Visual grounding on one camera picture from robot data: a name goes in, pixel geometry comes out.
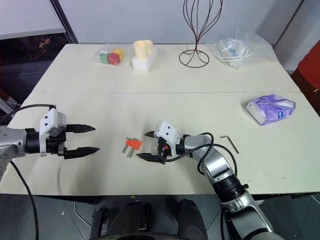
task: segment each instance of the white wall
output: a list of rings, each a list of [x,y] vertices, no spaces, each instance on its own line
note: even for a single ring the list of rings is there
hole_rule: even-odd
[[[194,42],[192,32],[183,18],[183,0],[59,2],[79,43],[132,43],[139,39],[150,39],[155,43]],[[202,42],[233,36],[239,26],[258,33],[274,44],[299,2],[225,0],[218,23]],[[207,10],[208,4],[209,0],[199,0],[200,10]]]
[[[320,0],[306,0],[276,46],[275,54],[287,71],[294,71],[319,40]]]
[[[0,40],[64,32],[49,0],[0,0]]]

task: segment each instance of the red object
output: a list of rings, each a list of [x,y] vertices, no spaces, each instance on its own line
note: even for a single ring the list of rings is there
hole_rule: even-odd
[[[320,90],[320,41],[298,64],[301,75],[316,89]]]
[[[109,64],[117,66],[120,63],[119,54],[114,52],[110,53],[110,55],[108,56],[108,61],[109,61]]]
[[[125,142],[125,144],[128,145],[131,148],[134,148],[135,150],[139,150],[139,148],[140,148],[140,146],[142,144],[142,141],[128,139]]]

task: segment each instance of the green cube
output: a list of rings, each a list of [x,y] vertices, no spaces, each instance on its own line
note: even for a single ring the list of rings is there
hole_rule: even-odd
[[[110,53],[105,53],[105,52],[100,52],[99,54],[99,59],[100,59],[100,62],[102,64],[109,64],[109,61],[108,61],[108,56],[110,55]]]

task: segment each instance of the yellow cube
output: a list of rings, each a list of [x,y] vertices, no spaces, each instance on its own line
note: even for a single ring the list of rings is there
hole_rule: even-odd
[[[113,53],[118,54],[120,57],[120,61],[124,59],[124,51],[120,48],[115,48],[112,50]]]

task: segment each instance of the metal pin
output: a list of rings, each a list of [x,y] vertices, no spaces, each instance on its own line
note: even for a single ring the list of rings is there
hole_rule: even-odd
[[[128,154],[126,155],[126,157],[127,157],[127,158],[131,158],[132,155],[134,154],[134,151],[135,151],[135,149],[132,147],[132,148],[130,149],[130,151],[128,152]]]
[[[227,138],[229,143],[231,144],[231,146],[233,147],[233,149],[235,150],[236,154],[239,154],[238,149],[236,148],[236,146],[234,145],[234,143],[231,141],[230,137],[228,136],[221,136],[220,139],[225,139]]]
[[[128,148],[128,145],[125,144],[121,152],[124,154],[127,151],[127,148]]]

